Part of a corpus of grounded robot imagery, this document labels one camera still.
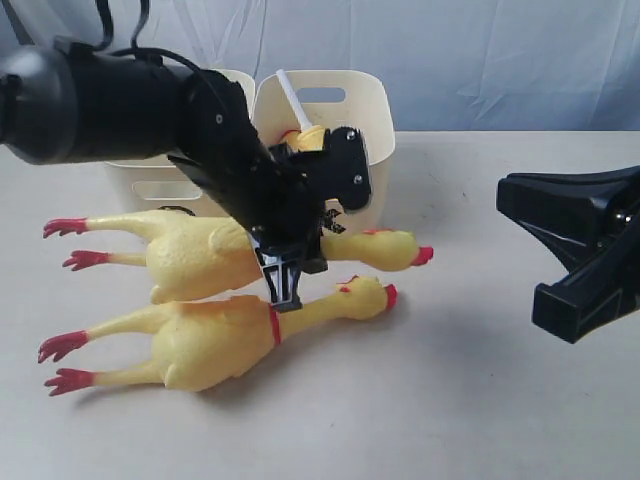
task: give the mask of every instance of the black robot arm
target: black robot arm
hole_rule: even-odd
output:
[[[533,323],[576,343],[640,308],[640,167],[580,174],[514,173],[497,209],[568,270],[535,289]]]
[[[106,2],[98,1],[101,18]],[[148,15],[148,2],[142,1]],[[172,52],[99,47],[57,38],[0,63],[0,143],[35,165],[146,159],[167,155],[250,235],[271,292],[286,311],[301,307],[300,275],[327,269],[320,250],[325,202],[346,213],[371,198],[360,132],[326,130],[324,147],[293,152],[265,146],[237,82]],[[181,63],[163,61],[169,58]]]

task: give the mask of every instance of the yellow rubber chicken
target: yellow rubber chicken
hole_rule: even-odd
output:
[[[52,220],[44,237],[95,230],[130,232],[149,242],[146,253],[74,251],[65,267],[100,264],[146,266],[155,281],[151,303],[194,301],[237,290],[262,278],[246,231],[231,217],[193,217],[175,210],[151,210],[105,217]],[[433,256],[410,232],[372,230],[321,238],[329,261],[360,261],[381,271],[424,265]]]
[[[396,302],[393,285],[354,277],[301,310],[276,314],[258,297],[243,295],[207,303],[170,302],[133,312],[88,330],[45,341],[38,362],[57,362],[88,342],[117,333],[153,335],[151,359],[125,370],[88,372],[62,368],[45,383],[50,396],[92,386],[164,384],[197,392],[240,377],[290,336],[334,318],[370,320]]]

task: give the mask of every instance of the white straw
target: white straw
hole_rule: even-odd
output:
[[[302,104],[300,103],[300,100],[298,100],[298,96],[296,95],[296,92],[293,89],[293,85],[291,85],[287,74],[284,70],[280,69],[276,72],[276,75],[278,76],[278,80],[280,80],[280,85],[282,85],[282,90],[284,90],[284,94],[287,96],[287,100],[289,100],[289,104],[293,109],[293,113],[295,113],[296,118],[298,119],[298,123],[300,124],[300,131],[304,132],[305,130],[309,130],[313,125],[311,125],[307,114],[304,113]]]

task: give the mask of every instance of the white table surface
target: white table surface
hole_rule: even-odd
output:
[[[38,365],[36,351],[146,305],[151,282],[137,267],[61,268],[77,248],[141,248],[129,234],[41,238],[51,218],[119,211],[102,166],[38,168],[0,150],[0,478],[637,480],[640,319],[575,346],[533,326],[535,285],[565,272],[495,210],[495,191],[509,172],[635,165],[640,134],[401,133],[394,161],[384,223],[415,231],[435,258],[380,275],[403,294],[391,315],[306,332],[204,394],[49,398],[58,366],[146,358],[143,335],[58,365]],[[334,264],[301,291],[367,272]]]

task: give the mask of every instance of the white backdrop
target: white backdrop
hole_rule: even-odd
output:
[[[39,42],[100,36],[90,0],[9,2]],[[126,43],[137,2],[111,4]],[[153,0],[152,10],[144,43],[258,81],[277,68],[370,72],[399,130],[640,126],[640,0]]]

